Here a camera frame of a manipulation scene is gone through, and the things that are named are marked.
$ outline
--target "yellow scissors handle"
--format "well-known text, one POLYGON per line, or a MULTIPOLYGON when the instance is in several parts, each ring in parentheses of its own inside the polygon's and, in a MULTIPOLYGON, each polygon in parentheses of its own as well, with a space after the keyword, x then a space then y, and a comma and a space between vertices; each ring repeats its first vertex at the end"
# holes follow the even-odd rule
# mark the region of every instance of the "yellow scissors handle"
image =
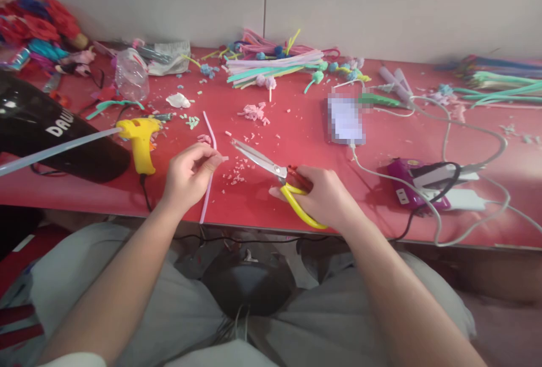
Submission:
POLYGON ((281 188, 281 192, 285 196, 286 200, 288 201, 292 209, 294 209, 294 212, 297 213, 297 215, 299 216, 301 220, 303 220, 312 228, 327 229, 326 225, 318 223, 316 220, 314 220, 312 217, 306 214, 305 211, 299 205, 298 201, 295 200, 294 196, 292 195, 292 194, 306 195, 307 192, 305 192, 304 190, 298 189, 295 186, 291 186, 289 183, 286 183, 281 188))

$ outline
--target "purple power strip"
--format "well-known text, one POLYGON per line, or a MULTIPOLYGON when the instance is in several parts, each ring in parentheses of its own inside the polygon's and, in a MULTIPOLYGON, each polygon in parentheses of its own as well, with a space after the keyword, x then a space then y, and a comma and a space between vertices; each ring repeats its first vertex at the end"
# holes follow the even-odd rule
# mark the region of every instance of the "purple power strip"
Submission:
MULTIPOLYGON (((413 177, 410 169, 420 168, 424 165, 425 163, 420 160, 399 158, 393 161, 390 165, 388 165, 387 168, 388 174, 390 176, 402 179, 403 181, 406 181, 412 186, 414 186, 413 177)), ((399 203, 401 203, 401 205, 403 205, 404 207, 409 209, 416 209, 418 206, 421 206, 425 203, 423 199, 420 198, 419 195, 411 188, 407 187, 401 182, 397 182, 394 180, 392 180, 392 182, 394 185, 395 193, 399 198, 399 203)), ((440 192, 439 190, 429 189, 424 189, 423 191, 426 193, 426 197, 428 199, 432 199, 440 192)), ((451 208, 451 205, 446 199, 446 196, 433 203, 433 206, 438 211, 449 210, 451 208)))

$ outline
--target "tabletop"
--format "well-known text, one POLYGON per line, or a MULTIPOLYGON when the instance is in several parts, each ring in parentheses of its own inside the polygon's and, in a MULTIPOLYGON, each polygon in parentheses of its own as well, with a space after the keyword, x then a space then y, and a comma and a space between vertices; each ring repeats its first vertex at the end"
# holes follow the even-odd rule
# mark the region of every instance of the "tabletop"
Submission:
MULTIPOLYGON (((208 53, 208 49, 193 49, 196 57, 208 53)), ((218 59, 206 60, 211 66, 218 66, 218 59)), ((106 73, 106 86, 113 79, 110 61, 98 55, 94 62, 106 73)), ((363 73, 373 80, 371 85, 384 84, 378 75, 380 61, 367 60, 363 73)), ((438 72, 431 65, 415 63, 386 62, 390 71, 400 67, 410 86, 418 95, 427 94, 429 88, 441 83, 460 85, 460 79, 449 72, 438 72)), ((164 189, 168 162, 171 157, 185 147, 196 142, 200 134, 209 134, 203 120, 205 111, 215 133, 217 149, 229 160, 219 167, 213 178, 209 206, 205 217, 206 224, 235 225, 256 229, 275 229, 310 233, 334 233, 327 229, 317 231, 302 222, 287 203, 268 194, 271 186, 278 186, 275 176, 250 162, 230 144, 231 137, 247 143, 261 151, 279 165, 313 165, 333 169, 346 185, 348 191, 359 203, 366 215, 373 220, 382 233, 393 238, 400 235, 408 219, 408 211, 401 207, 393 190, 391 181, 361 170, 352 160, 352 151, 344 145, 330 142, 327 135, 327 109, 325 99, 331 87, 343 79, 329 73, 319 84, 313 84, 303 93, 311 80, 310 73, 293 73, 277 78, 277 88, 273 91, 273 101, 269 103, 269 93, 265 87, 250 86, 246 89, 233 89, 226 83, 227 74, 223 69, 213 80, 205 78, 199 69, 190 64, 190 73, 178 78, 175 75, 150 77, 148 108, 160 113, 177 112, 177 116, 164 124, 159 134, 156 150, 152 151, 152 162, 156 173, 147 179, 147 191, 154 206, 164 189), (166 97, 181 92, 195 102, 185 110, 171 107, 166 97), (261 121, 251 121, 237 115, 247 104, 267 102, 265 117, 270 121, 263 126, 261 121), (200 123, 193 130, 179 115, 187 113, 197 116, 200 123), (242 182, 233 178, 240 174, 242 182)), ((46 77, 39 71, 21 74, 41 88, 46 77)), ((338 88, 342 93, 357 95, 361 91, 359 83, 338 88)), ((92 102, 91 94, 97 91, 90 78, 63 77, 58 91, 72 100, 71 110, 77 112, 92 102)), ((435 115, 443 112, 433 106, 424 106, 435 115)), ((113 126, 120 112, 113 106, 102 115, 90 120, 99 130, 113 126)), ((130 108, 123 118, 139 116, 138 110, 130 108)), ((540 131, 541 110, 519 108, 477 107, 465 113, 466 122, 484 127, 494 132, 502 132, 500 125, 515 124, 516 132, 542 135, 540 131)), ((395 117, 384 112, 368 110, 362 114, 362 124, 366 134, 366 144, 357 147, 360 163, 367 169, 387 173, 386 165, 393 158, 412 158, 433 163, 441 161, 441 149, 446 123, 433 120, 416 112, 411 117, 395 117)), ((130 149, 129 142, 117 136, 115 140, 130 149)), ((542 200, 542 146, 524 143, 522 137, 508 136, 509 145, 504 154, 489 164, 482 174, 501 183, 510 192, 510 204, 542 222, 540 201, 542 200)), ((452 126, 448 143, 448 160, 460 164, 479 162, 492 155, 499 143, 494 137, 475 130, 452 126)), ((0 163, 13 160, 9 154, 0 155, 0 163)), ((481 179, 468 184, 478 195, 488 200, 502 201, 502 191, 488 181, 481 179)), ((24 168, 0 177, 0 204, 63 209, 71 211, 111 213, 127 216, 146 216, 145 205, 138 175, 132 166, 119 178, 106 184, 97 184, 70 175, 61 177, 39 176, 24 168)), ((203 200, 193 206, 183 218, 199 221, 203 200)), ((442 214, 443 231, 441 242, 450 241, 461 235, 472 223, 498 210, 495 204, 488 205, 485 212, 446 212, 442 214)), ((406 240, 432 242, 435 233, 435 219, 418 218, 413 221, 406 240)), ((542 235, 525 219, 511 210, 498 218, 476 228, 462 244, 484 247, 526 247, 542 248, 542 235)))

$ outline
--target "yellow hot glue gun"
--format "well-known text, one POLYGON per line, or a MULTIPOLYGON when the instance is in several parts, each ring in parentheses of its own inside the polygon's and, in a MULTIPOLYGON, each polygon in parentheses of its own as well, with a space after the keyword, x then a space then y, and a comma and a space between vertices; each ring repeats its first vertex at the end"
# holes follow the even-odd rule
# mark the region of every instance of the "yellow hot glue gun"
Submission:
POLYGON ((160 120, 150 117, 120 120, 117 127, 122 131, 119 136, 132 140, 135 170, 138 174, 152 175, 156 169, 152 166, 150 141, 152 133, 160 131, 160 120))

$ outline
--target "left hand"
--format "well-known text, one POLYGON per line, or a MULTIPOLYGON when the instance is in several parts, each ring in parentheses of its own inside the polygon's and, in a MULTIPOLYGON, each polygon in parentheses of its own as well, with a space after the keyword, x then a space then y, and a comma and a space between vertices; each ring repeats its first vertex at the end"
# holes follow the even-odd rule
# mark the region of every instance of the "left hand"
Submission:
POLYGON ((205 194, 209 179, 222 163, 222 155, 209 144, 196 143, 169 161, 162 200, 187 211, 205 194))

